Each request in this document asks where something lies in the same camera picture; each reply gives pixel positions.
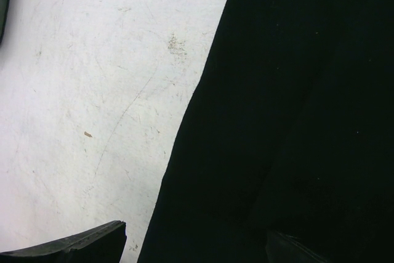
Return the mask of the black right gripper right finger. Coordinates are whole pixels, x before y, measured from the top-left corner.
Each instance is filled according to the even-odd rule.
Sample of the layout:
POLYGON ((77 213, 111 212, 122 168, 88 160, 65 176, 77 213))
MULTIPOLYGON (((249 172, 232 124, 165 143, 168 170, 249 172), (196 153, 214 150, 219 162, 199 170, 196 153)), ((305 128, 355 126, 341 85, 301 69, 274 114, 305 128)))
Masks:
POLYGON ((268 262, 333 262, 319 238, 296 237, 273 229, 266 231, 268 262))

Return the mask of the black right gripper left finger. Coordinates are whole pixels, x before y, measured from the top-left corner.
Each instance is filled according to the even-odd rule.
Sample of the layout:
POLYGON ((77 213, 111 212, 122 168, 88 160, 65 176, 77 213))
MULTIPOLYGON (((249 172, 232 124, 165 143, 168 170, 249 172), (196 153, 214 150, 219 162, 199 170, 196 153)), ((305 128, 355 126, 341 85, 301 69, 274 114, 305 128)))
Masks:
POLYGON ((111 221, 69 237, 3 252, 1 262, 119 263, 126 240, 126 223, 111 221))

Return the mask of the black t shirt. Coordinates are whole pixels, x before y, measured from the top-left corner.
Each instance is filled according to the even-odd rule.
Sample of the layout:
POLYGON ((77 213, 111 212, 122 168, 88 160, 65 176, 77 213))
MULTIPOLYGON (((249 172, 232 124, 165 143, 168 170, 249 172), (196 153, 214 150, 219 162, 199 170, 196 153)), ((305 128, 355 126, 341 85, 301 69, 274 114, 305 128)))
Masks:
POLYGON ((393 261, 393 0, 227 0, 139 262, 393 261))

